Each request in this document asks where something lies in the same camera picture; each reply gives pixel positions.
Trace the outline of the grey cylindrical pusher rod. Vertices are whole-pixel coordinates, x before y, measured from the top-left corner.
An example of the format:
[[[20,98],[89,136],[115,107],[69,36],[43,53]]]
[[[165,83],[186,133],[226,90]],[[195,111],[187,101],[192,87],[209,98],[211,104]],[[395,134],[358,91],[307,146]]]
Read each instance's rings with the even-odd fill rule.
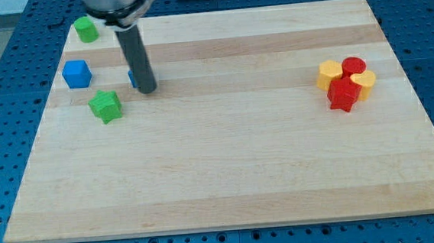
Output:
[[[116,32],[116,36],[138,91],[141,94],[154,92],[157,82],[138,26],[134,25],[126,31]]]

